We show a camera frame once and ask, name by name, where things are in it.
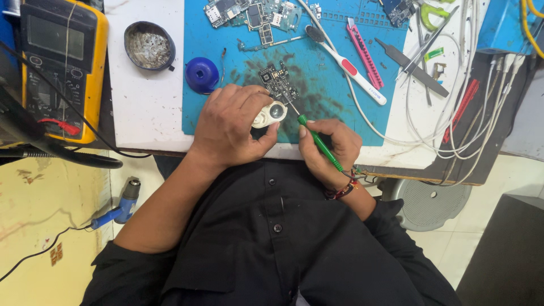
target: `yellow cable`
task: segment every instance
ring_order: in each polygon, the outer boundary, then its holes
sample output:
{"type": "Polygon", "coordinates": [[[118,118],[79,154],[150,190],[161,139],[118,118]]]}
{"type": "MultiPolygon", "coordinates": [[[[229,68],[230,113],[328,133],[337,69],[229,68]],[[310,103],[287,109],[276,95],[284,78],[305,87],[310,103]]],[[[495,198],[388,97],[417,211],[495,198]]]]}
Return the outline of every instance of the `yellow cable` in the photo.
{"type": "Polygon", "coordinates": [[[536,16],[540,18],[544,18],[544,14],[539,12],[537,9],[535,9],[535,6],[533,5],[533,0],[527,0],[527,3],[529,6],[529,9],[531,10],[531,12],[533,12],[533,14],[535,14],[536,16]]]}
{"type": "Polygon", "coordinates": [[[539,46],[536,44],[535,39],[531,35],[531,32],[529,31],[529,26],[527,25],[527,1],[529,1],[530,4],[532,4],[532,0],[521,0],[521,15],[522,15],[522,23],[523,23],[523,29],[525,30],[525,35],[527,36],[527,39],[531,42],[531,45],[533,45],[533,48],[535,48],[536,53],[541,58],[544,58],[544,52],[540,50],[539,46]]]}

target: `blue silicone repair mat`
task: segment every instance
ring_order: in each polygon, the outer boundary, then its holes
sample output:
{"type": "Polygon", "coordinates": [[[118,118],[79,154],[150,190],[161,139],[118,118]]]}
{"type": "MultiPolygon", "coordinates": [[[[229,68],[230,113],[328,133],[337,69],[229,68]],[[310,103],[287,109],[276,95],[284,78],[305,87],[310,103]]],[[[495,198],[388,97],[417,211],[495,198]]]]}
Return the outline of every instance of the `blue silicone repair mat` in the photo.
{"type": "MultiPolygon", "coordinates": [[[[291,2],[298,5],[295,0],[291,0],[291,2]]],[[[270,64],[274,64],[276,69],[280,69],[280,61],[282,60],[289,71],[291,85],[294,85],[300,93],[300,97],[294,101],[299,112],[305,113],[312,120],[338,118],[361,135],[363,145],[383,145],[384,140],[368,127],[358,112],[342,69],[323,47],[309,37],[305,37],[259,51],[239,51],[237,39],[245,42],[247,46],[256,46],[259,45],[258,32],[256,30],[248,31],[247,26],[232,27],[229,25],[214,29],[203,10],[207,3],[208,0],[185,2],[183,46],[183,61],[185,63],[195,57],[206,57],[215,63],[220,75],[222,75],[221,53],[225,47],[227,52],[225,54],[223,86],[228,83],[244,86],[262,85],[258,76],[259,70],[270,64]]],[[[397,76],[399,65],[385,54],[384,49],[374,42],[374,38],[377,37],[402,50],[406,38],[407,23],[402,28],[392,27],[378,1],[310,0],[310,4],[313,3],[319,3],[322,7],[321,25],[340,55],[348,58],[361,74],[366,76],[366,69],[346,30],[348,17],[355,19],[361,36],[370,51],[370,56],[372,56],[384,81],[385,86],[380,89],[380,93],[387,98],[387,104],[379,106],[357,83],[353,82],[353,86],[359,104],[370,122],[378,131],[385,133],[393,99],[394,79],[397,76]]],[[[311,24],[310,17],[304,12],[296,32],[290,30],[287,33],[272,27],[274,41],[304,35],[304,28],[308,24],[311,24]]],[[[207,96],[192,91],[184,81],[182,130],[185,134],[194,134],[206,98],[207,96]]],[[[298,143],[298,125],[296,113],[289,108],[286,118],[281,123],[278,141],[298,143]]]]}

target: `green label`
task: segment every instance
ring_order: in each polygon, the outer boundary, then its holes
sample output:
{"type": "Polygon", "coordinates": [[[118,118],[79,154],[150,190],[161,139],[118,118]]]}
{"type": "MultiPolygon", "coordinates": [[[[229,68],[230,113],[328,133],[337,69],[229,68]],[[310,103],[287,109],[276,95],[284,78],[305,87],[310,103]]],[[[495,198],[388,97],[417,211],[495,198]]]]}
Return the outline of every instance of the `green label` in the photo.
{"type": "Polygon", "coordinates": [[[433,58],[433,57],[440,56],[440,55],[442,55],[442,54],[444,54],[444,47],[440,47],[440,48],[438,48],[438,49],[436,49],[436,50],[434,50],[434,51],[431,51],[431,52],[425,54],[425,57],[424,57],[424,58],[425,58],[425,62],[428,62],[429,59],[431,59],[431,58],[433,58]]]}

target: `fingernail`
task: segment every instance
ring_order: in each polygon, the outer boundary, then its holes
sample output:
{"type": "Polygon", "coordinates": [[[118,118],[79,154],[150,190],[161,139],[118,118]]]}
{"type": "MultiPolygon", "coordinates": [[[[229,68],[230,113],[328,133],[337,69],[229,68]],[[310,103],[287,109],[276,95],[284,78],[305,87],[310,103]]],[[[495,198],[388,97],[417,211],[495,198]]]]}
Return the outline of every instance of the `fingernail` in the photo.
{"type": "Polygon", "coordinates": [[[304,125],[299,125],[299,137],[304,138],[306,136],[306,128],[304,125]]]}

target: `pink utility knife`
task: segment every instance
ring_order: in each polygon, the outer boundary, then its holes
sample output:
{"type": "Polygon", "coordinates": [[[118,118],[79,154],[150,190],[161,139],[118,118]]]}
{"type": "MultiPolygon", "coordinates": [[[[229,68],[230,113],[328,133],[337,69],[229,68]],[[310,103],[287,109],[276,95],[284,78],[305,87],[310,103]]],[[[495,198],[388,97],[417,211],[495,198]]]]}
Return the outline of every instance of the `pink utility knife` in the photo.
{"type": "Polygon", "coordinates": [[[372,86],[374,86],[376,89],[382,88],[384,86],[384,82],[381,80],[380,74],[378,73],[374,62],[370,57],[370,53],[368,53],[367,46],[364,44],[361,34],[355,25],[355,21],[351,17],[348,18],[347,29],[349,36],[351,37],[351,41],[353,41],[355,49],[357,49],[357,53],[359,53],[364,67],[367,69],[368,78],[370,79],[372,86]]]}

